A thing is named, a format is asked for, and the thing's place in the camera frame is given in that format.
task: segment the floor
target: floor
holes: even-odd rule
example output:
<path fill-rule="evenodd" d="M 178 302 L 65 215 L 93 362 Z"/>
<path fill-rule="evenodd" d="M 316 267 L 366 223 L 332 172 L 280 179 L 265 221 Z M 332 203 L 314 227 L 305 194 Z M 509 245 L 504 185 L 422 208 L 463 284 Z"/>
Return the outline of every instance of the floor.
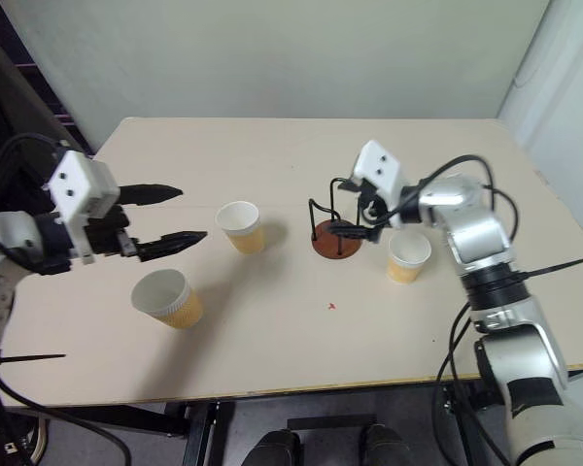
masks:
<path fill-rule="evenodd" d="M 229 426 L 223 466 L 239 466 L 251 447 L 269 430 L 284 428 L 287 419 L 308 416 L 376 414 L 379 422 L 395 429 L 410 446 L 420 465 L 446 464 L 431 435 L 430 388 L 397 387 L 339 394 L 304 394 L 242 400 L 237 403 Z M 163 405 L 144 405 L 161 412 Z M 499 407 L 480 414 L 493 438 L 506 451 L 503 413 Z M 458 428 L 452 416 L 441 419 L 443 436 L 454 455 L 463 461 Z M 116 431 L 129 445 L 134 466 L 181 466 L 186 441 L 156 435 Z M 306 466 L 358 464 L 360 428 L 320 429 L 298 432 L 305 446 Z M 102 438 L 82 429 L 53 420 L 50 440 L 41 466 L 65 464 L 117 465 L 120 454 Z"/>

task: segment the table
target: table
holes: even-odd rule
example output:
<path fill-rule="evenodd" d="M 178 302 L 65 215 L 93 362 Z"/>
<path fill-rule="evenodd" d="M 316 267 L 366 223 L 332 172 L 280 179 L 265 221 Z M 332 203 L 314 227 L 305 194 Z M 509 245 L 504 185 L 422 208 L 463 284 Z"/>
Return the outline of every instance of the table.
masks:
<path fill-rule="evenodd" d="M 3 354 L 67 357 L 4 365 L 1 376 L 31 399 L 61 407 L 430 381 L 464 302 L 440 232 L 412 226 L 429 236 L 433 251 L 410 285 L 385 273 L 390 230 L 379 245 L 341 261 L 311 247 L 307 199 L 327 203 L 328 182 L 349 175 L 369 139 L 398 157 L 411 181 L 457 155 L 485 156 L 497 186 L 519 204 L 515 247 L 523 270 L 583 256 L 583 231 L 496 120 L 131 117 L 97 158 L 118 184 L 168 183 L 185 195 L 127 208 L 128 232 L 142 241 L 190 229 L 209 236 L 156 261 L 98 257 L 68 274 L 25 279 Z M 483 175 L 468 165 L 459 170 Z M 215 226 L 217 208 L 236 199 L 261 209 L 261 254 L 241 255 Z M 338 192 L 335 203 L 354 216 L 351 193 Z M 509 228 L 500 201 L 498 212 Z M 130 305 L 133 285 L 166 267 L 185 272 L 202 298 L 205 315 L 192 329 L 167 327 Z M 583 368 L 583 265 L 528 286 L 570 368 Z M 466 377 L 477 373 L 477 338 L 470 332 L 456 354 Z"/>

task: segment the wooden base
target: wooden base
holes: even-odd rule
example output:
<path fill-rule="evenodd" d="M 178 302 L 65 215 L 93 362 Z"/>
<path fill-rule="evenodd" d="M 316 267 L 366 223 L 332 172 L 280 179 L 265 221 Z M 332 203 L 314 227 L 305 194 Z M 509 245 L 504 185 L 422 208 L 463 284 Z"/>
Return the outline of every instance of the wooden base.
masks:
<path fill-rule="evenodd" d="M 336 222 L 352 225 L 346 220 L 336 220 Z M 328 259 L 345 259 L 359 250 L 361 240 L 342 238 L 341 253 L 339 253 L 339 237 L 327 230 L 329 225 L 331 225 L 331 220 L 325 220 L 315 227 L 316 239 L 312 239 L 311 244 L 317 254 Z"/>

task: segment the black shoe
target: black shoe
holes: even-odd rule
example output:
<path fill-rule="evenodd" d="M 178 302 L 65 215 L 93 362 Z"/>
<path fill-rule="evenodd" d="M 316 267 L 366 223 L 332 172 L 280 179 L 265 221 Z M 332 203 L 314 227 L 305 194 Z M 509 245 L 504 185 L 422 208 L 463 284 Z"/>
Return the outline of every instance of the black shoe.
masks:
<path fill-rule="evenodd" d="M 251 450 L 242 466 L 298 466 L 300 438 L 290 430 L 265 434 Z"/>
<path fill-rule="evenodd" d="M 360 434 L 361 466 L 412 466 L 410 448 L 397 433 L 382 424 L 373 424 Z"/>

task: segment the tan paper cup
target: tan paper cup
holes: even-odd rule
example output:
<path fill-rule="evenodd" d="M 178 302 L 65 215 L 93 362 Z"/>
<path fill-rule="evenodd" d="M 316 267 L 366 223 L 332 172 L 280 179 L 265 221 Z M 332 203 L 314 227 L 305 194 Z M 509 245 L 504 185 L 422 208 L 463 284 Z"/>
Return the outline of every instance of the tan paper cup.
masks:
<path fill-rule="evenodd" d="M 132 290 L 132 305 L 139 311 L 175 328 L 195 325 L 203 316 L 201 303 L 178 270 L 157 270 Z"/>
<path fill-rule="evenodd" d="M 387 274 L 396 282 L 412 283 L 431 254 L 428 238 L 410 230 L 396 232 L 389 240 Z"/>
<path fill-rule="evenodd" d="M 240 252 L 253 254 L 263 250 L 263 227 L 255 204 L 246 201 L 226 204 L 216 214 L 216 224 Z"/>

